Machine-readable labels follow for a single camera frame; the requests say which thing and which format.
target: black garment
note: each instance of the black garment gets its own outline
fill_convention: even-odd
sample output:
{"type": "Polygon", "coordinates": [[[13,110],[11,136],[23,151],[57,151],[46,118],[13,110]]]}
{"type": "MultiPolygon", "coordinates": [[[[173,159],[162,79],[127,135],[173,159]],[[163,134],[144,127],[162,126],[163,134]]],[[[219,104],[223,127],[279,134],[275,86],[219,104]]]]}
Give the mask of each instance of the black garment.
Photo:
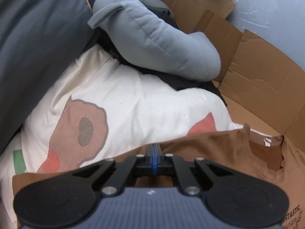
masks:
{"type": "MultiPolygon", "coordinates": [[[[170,24],[172,27],[178,29],[178,26],[177,26],[176,22],[174,21],[174,19],[170,17],[169,11],[160,12],[160,11],[156,11],[156,10],[152,10],[152,9],[149,9],[149,10],[152,11],[153,13],[155,13],[159,18],[163,19],[167,24],[170,24]]],[[[188,89],[188,88],[205,89],[205,90],[210,91],[210,92],[216,94],[217,96],[219,96],[219,98],[227,106],[221,93],[219,92],[219,90],[214,86],[214,84],[211,81],[209,81],[209,82],[191,81],[191,80],[187,80],[185,78],[178,77],[178,76],[175,76],[172,74],[163,73],[160,71],[135,66],[132,63],[129,63],[127,60],[125,60],[121,56],[121,54],[118,52],[115,45],[112,43],[111,39],[109,38],[108,34],[103,30],[101,30],[101,37],[99,38],[98,43],[100,44],[101,47],[104,48],[105,51],[110,53],[112,55],[112,57],[117,59],[121,64],[128,65],[128,66],[136,69],[137,71],[141,72],[144,75],[155,75],[158,78],[160,78],[163,82],[167,83],[170,87],[172,87],[173,89],[175,89],[177,91],[182,90],[182,89],[188,89]]]]}

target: clothing tag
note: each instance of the clothing tag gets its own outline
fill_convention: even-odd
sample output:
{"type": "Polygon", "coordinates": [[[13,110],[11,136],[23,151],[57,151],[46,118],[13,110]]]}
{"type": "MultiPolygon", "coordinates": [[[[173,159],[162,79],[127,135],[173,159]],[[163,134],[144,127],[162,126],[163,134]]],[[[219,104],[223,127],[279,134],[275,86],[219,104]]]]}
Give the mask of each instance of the clothing tag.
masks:
{"type": "Polygon", "coordinates": [[[268,138],[264,138],[264,143],[265,143],[265,146],[266,147],[270,147],[271,146],[271,139],[268,139],[268,138]]]}

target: cartoon print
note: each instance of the cartoon print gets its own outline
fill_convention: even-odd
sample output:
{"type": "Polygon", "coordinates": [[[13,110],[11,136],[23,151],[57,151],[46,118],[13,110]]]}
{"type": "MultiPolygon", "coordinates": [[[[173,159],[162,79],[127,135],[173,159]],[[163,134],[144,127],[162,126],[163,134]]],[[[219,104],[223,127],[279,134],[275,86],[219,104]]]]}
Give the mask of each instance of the cartoon print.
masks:
{"type": "Polygon", "coordinates": [[[187,136],[201,134],[209,131],[216,131],[215,120],[212,113],[209,113],[203,120],[191,127],[187,136]]]}
{"type": "Polygon", "coordinates": [[[37,173],[56,173],[77,169],[94,159],[108,135],[106,112],[93,103],[67,101],[51,136],[48,158],[37,173]]]}

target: dark gray fabric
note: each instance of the dark gray fabric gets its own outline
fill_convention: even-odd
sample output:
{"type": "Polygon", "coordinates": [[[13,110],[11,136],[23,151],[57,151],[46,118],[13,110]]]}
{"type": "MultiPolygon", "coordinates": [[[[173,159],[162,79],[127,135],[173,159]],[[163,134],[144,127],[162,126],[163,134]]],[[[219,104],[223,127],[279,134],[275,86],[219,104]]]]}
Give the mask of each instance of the dark gray fabric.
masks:
{"type": "Polygon", "coordinates": [[[0,0],[0,154],[68,65],[96,41],[86,0],[0,0]]]}

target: gray garment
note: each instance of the gray garment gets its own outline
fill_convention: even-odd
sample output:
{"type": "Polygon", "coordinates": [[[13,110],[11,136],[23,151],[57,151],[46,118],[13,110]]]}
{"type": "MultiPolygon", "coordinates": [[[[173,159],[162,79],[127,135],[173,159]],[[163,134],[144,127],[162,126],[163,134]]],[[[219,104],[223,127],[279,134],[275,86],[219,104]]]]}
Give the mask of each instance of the gray garment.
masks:
{"type": "Polygon", "coordinates": [[[0,0],[0,154],[45,92],[90,46],[91,16],[86,0],[0,0]]]}
{"type": "Polygon", "coordinates": [[[169,10],[160,0],[96,0],[88,24],[106,31],[133,65],[196,81],[218,76],[220,57],[204,33],[187,35],[147,7],[169,10]]]}

